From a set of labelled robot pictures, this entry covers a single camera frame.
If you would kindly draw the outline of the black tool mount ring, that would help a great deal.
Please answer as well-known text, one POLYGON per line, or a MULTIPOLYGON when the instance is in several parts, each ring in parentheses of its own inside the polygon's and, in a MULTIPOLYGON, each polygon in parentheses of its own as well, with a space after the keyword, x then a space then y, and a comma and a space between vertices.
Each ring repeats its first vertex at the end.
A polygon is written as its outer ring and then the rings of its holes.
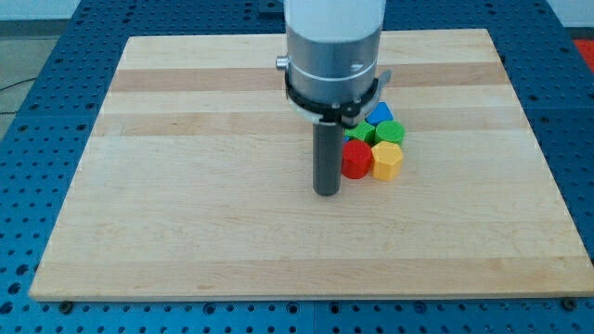
POLYGON ((302 96, 292 86, 289 74, 285 73, 285 95, 290 107, 312 124, 332 123, 343 128, 352 129, 364 121, 377 107, 381 99, 381 91, 391 81, 393 72, 386 70, 378 78, 374 78, 367 92, 348 102, 331 104, 315 102, 302 96))

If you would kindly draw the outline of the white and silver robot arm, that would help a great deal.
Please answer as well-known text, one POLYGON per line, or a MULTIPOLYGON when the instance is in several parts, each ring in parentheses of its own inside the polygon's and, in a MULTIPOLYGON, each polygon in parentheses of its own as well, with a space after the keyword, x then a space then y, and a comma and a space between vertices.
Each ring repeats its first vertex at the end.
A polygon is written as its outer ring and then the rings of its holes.
POLYGON ((293 110, 313 126, 313 189, 341 187, 344 132, 376 108, 392 73, 377 72, 386 0, 285 0, 287 52, 276 59, 293 110))

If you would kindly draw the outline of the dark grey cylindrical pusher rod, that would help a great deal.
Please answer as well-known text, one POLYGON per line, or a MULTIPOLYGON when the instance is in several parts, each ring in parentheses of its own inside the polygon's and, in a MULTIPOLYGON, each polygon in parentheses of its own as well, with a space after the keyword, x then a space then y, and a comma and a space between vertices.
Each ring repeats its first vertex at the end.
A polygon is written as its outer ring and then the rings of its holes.
POLYGON ((320 196, 332 196, 341 187, 342 143, 340 125, 313 125, 313 189, 320 196))

